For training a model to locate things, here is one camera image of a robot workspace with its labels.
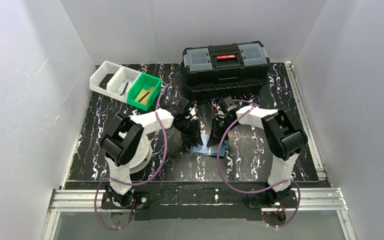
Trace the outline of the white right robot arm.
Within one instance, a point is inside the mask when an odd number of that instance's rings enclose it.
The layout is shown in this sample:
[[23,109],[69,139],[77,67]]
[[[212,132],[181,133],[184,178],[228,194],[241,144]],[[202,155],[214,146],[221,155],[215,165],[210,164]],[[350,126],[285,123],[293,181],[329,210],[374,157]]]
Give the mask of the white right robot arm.
[[306,132],[290,108],[264,109],[249,101],[246,106],[240,106],[239,102],[229,96],[216,105],[207,146],[217,146],[216,157],[219,158],[221,144],[232,128],[248,125],[262,129],[273,160],[266,187],[255,190],[254,194],[285,193],[293,181],[295,162],[308,143]]

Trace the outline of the white credit card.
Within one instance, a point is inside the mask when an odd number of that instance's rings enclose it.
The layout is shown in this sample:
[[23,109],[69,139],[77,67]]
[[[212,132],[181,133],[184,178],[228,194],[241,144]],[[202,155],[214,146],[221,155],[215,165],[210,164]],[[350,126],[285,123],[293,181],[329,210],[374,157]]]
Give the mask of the white credit card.
[[130,84],[130,82],[128,82],[128,81],[123,82],[123,83],[120,85],[120,87],[117,89],[116,93],[117,93],[118,95],[120,95],[120,96],[125,95],[125,94],[126,94],[126,91],[127,91],[127,89],[128,89],[128,87],[129,87],[129,84]]

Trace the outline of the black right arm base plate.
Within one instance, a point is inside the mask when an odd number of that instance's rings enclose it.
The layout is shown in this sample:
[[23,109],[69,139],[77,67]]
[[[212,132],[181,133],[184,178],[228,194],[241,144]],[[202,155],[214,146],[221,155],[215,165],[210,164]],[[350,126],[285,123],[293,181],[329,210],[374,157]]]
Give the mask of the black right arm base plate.
[[288,208],[295,208],[298,204],[298,195],[290,187],[279,192],[270,189],[258,194],[247,194],[243,202],[250,209],[272,209],[281,213]]

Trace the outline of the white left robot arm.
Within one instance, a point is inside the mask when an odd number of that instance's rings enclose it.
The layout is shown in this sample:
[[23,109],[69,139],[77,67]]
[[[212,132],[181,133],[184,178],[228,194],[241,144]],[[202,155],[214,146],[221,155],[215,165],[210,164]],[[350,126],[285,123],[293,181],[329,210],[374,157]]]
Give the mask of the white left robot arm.
[[105,187],[109,196],[121,202],[132,195],[130,162],[150,157],[150,149],[140,149],[140,146],[149,146],[146,142],[148,134],[170,128],[181,133],[181,140],[186,145],[203,145],[197,110],[186,98],[142,115],[116,115],[100,141],[110,167],[110,183]]

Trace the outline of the gold credit card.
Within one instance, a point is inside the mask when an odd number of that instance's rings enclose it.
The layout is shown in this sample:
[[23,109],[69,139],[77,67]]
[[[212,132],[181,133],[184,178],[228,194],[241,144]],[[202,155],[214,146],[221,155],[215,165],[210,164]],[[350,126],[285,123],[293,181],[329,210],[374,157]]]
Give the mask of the gold credit card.
[[149,97],[151,96],[151,93],[154,91],[154,86],[151,86],[149,89],[142,89],[139,94],[137,95],[135,101],[140,104],[147,104]]

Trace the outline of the black credit card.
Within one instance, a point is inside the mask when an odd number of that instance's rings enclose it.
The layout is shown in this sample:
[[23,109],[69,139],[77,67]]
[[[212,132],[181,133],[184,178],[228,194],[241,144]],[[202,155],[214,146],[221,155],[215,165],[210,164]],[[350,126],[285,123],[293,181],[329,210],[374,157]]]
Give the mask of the black credit card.
[[105,77],[101,80],[101,82],[99,83],[99,87],[106,90],[107,89],[107,85],[109,83],[109,81],[112,79],[112,77],[114,76],[114,73],[107,73],[105,75]]

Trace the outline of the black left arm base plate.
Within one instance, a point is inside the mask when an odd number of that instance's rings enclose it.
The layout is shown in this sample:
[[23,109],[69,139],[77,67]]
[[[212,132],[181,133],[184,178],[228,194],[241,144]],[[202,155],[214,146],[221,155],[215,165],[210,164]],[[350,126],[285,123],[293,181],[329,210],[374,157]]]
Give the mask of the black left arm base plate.
[[125,195],[116,192],[104,192],[100,208],[105,210],[118,209],[148,209],[150,205],[150,193],[145,191],[129,191]]

